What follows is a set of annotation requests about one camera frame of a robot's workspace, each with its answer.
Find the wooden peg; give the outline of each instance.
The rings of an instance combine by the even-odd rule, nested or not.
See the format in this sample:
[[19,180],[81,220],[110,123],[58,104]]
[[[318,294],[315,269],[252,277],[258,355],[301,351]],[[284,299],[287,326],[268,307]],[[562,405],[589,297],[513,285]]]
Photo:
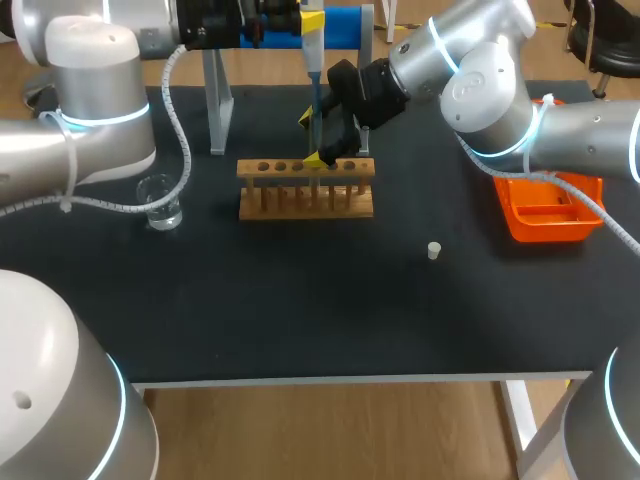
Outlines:
[[300,186],[296,187],[296,210],[300,210],[302,208],[302,188]]
[[345,199],[346,199],[346,208],[347,210],[349,210],[351,208],[351,190],[353,189],[353,187],[351,185],[347,185],[347,188],[345,190],[346,195],[345,195]]
[[336,187],[333,185],[329,186],[329,209],[332,211],[336,209]]
[[284,188],[278,186],[278,210],[284,210]]
[[260,208],[263,212],[266,212],[269,207],[269,190],[267,187],[260,189]]
[[364,195],[364,192],[367,191],[367,178],[360,178],[360,183],[358,184],[358,195]]
[[318,208],[318,178],[311,178],[311,208]]

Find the small white cap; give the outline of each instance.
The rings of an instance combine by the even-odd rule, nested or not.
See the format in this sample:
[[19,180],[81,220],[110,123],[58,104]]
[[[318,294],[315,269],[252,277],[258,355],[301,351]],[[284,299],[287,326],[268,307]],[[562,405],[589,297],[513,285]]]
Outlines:
[[131,30],[106,24],[100,18],[68,16],[49,23],[45,34],[51,65],[65,68],[103,68],[140,56]]
[[438,258],[438,255],[440,255],[442,245],[440,245],[438,242],[431,242],[427,248],[429,249],[429,260],[435,260],[436,258]]

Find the wooden floor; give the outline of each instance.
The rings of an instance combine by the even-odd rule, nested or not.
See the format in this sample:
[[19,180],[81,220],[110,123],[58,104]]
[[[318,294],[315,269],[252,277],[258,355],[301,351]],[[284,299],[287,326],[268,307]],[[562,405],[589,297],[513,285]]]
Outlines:
[[[332,4],[359,3],[334,1]],[[530,0],[538,21],[564,21],[561,0]],[[637,12],[637,0],[622,2]],[[449,0],[399,0],[398,19],[424,22]],[[375,56],[388,46],[375,44]],[[405,32],[398,32],[401,39]],[[523,51],[528,79],[580,79],[584,67],[561,51],[560,29],[539,29]],[[348,52],[329,52],[327,64]],[[299,52],[225,52],[234,84],[305,84]],[[27,118],[22,84],[38,69],[15,45],[0,45],[0,117]],[[162,63],[145,76],[158,84]],[[588,77],[592,86],[596,78]],[[181,61],[174,84],[201,85],[200,57]],[[640,98],[640,81],[612,79],[609,98]],[[541,423],[563,382],[529,382]],[[314,386],[159,391],[151,407],[162,451],[159,479],[370,480],[515,478],[498,390],[489,383]],[[558,465],[548,480],[566,478]]]

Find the orange tray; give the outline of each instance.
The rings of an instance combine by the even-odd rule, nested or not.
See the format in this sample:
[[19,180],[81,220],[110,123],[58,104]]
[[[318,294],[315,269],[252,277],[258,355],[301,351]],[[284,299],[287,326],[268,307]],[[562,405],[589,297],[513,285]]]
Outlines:
[[[604,208],[601,178],[573,173],[560,173],[558,177]],[[556,185],[526,179],[493,180],[511,235],[519,242],[580,242],[604,224],[580,200]]]

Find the blue cylinder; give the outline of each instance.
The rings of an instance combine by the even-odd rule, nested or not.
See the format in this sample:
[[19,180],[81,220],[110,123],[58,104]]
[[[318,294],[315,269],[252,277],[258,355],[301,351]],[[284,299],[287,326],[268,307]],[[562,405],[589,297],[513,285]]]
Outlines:
[[[360,50],[362,41],[362,12],[360,7],[327,7],[324,27],[325,50]],[[253,48],[251,42],[240,38],[240,48]],[[302,48],[302,37],[286,32],[265,32],[260,48],[286,50]]]

